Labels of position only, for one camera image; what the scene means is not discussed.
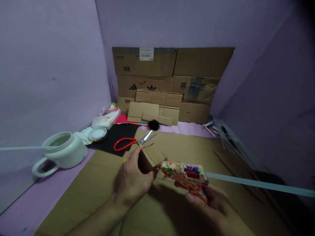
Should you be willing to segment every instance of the lavender wall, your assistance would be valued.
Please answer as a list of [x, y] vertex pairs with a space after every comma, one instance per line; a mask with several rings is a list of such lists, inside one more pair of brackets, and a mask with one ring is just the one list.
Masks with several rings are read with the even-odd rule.
[[[94, 0], [0, 2], [0, 147], [77, 131], [111, 103]], [[34, 179], [40, 151], [0, 152], [0, 212]]]
[[315, 33], [306, 16], [291, 12], [220, 118], [288, 185], [315, 189]]
[[96, 0], [108, 74], [118, 96], [112, 47], [224, 47], [236, 51], [212, 103], [217, 115], [290, 13], [294, 1]]

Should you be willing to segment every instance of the barcode label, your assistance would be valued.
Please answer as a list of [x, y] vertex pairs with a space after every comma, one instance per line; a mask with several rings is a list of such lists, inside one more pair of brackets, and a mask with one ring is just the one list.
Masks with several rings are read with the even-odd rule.
[[182, 82], [182, 83], [180, 84], [180, 88], [181, 88], [181, 89], [185, 89], [185, 88], [186, 88], [186, 85], [187, 85], [186, 82]]
[[140, 61], [153, 61], [154, 48], [139, 48]]

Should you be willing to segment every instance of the white ceramic jar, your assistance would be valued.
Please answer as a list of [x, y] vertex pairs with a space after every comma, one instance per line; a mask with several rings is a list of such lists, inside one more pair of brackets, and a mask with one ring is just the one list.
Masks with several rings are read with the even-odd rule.
[[[33, 175], [46, 177], [59, 168], [72, 168], [80, 164], [88, 154], [88, 148], [82, 140], [70, 132], [61, 132], [51, 136], [43, 143], [43, 147], [52, 146], [46, 150], [45, 156], [40, 159], [32, 168]], [[56, 166], [47, 172], [39, 172], [39, 167], [47, 160], [53, 161]]]

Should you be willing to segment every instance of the black hair tie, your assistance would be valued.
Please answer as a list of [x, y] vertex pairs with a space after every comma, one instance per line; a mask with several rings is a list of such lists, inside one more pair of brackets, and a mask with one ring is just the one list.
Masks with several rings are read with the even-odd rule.
[[160, 124], [157, 120], [149, 121], [149, 128], [153, 131], [157, 131], [160, 128]]

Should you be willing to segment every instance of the adidas logo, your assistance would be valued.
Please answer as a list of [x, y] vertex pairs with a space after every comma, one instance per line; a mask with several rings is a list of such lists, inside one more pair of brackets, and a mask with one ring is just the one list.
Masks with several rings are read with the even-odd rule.
[[[156, 87], [153, 87], [152, 85], [149, 87], [147, 87], [148, 88], [148, 90], [156, 90]], [[129, 90], [137, 90], [137, 86], [135, 85], [135, 84], [133, 84], [130, 88], [129, 88]]]

